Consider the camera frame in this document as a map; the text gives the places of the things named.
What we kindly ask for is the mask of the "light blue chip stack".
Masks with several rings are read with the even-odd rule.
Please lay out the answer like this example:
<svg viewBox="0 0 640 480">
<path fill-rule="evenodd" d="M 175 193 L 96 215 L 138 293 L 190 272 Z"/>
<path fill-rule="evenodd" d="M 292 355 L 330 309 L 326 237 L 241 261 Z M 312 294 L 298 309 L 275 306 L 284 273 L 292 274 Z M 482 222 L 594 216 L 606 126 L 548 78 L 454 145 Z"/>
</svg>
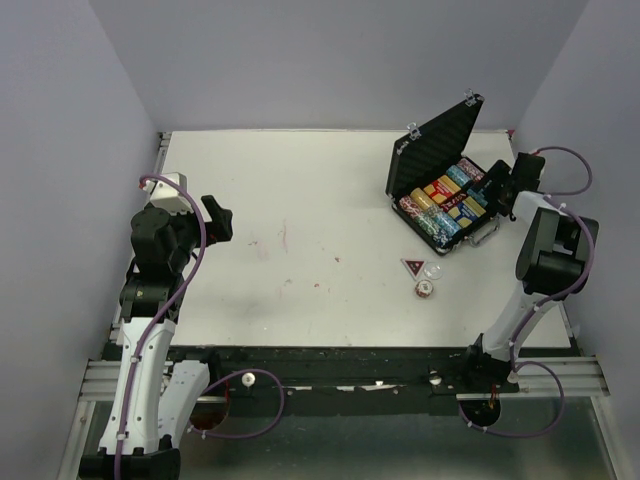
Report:
<svg viewBox="0 0 640 480">
<path fill-rule="evenodd" d="M 457 165 L 450 166 L 446 175 L 460 188 L 466 189 L 470 187 L 473 183 L 472 179 L 465 173 L 462 169 L 460 169 Z"/>
<path fill-rule="evenodd" d="M 481 202 L 481 201 L 487 202 L 486 196 L 485 196 L 484 191 L 482 189 L 476 190 L 474 188 L 469 188 L 467 190 L 467 194 L 470 197 L 473 197 L 478 202 Z"/>
<path fill-rule="evenodd" d="M 453 237 L 462 229 L 462 227 L 451 216 L 439 209 L 435 211 L 433 218 L 449 237 Z"/>
</svg>

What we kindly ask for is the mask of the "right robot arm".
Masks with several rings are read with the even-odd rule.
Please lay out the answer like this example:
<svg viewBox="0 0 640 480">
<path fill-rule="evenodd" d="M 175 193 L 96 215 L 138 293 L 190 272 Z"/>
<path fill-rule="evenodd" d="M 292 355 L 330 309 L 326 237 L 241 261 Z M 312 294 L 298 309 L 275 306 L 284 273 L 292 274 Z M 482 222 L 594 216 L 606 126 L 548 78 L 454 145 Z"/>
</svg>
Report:
<svg viewBox="0 0 640 480">
<path fill-rule="evenodd" d="M 586 184 L 573 191 L 539 190 L 546 152 L 559 151 L 577 158 L 585 167 Z M 553 307 L 580 292 L 595 259 L 599 222 L 573 213 L 562 199 L 586 192 L 593 172 L 587 160 L 563 146 L 539 147 L 520 152 L 513 167 L 495 163 L 469 187 L 500 215 L 528 225 L 516 260 L 517 285 L 493 325 L 465 353 L 460 379 L 469 390 L 480 392 L 496 378 L 516 370 L 524 341 Z"/>
</svg>

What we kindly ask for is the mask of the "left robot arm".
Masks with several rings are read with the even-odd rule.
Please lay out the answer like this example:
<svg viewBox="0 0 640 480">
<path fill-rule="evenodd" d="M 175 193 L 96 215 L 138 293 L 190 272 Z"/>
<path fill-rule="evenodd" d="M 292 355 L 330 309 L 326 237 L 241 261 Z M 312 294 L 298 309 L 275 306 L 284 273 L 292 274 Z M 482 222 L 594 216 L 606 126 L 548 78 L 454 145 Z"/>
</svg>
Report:
<svg viewBox="0 0 640 480">
<path fill-rule="evenodd" d="M 228 242 L 232 213 L 201 199 L 199 220 L 180 194 L 149 202 L 131 220 L 134 257 L 120 293 L 121 365 L 96 453 L 82 457 L 82 479 L 176 479 L 179 444 L 198 397 L 222 380 L 210 355 L 166 364 L 188 283 L 183 271 L 202 249 Z"/>
</svg>

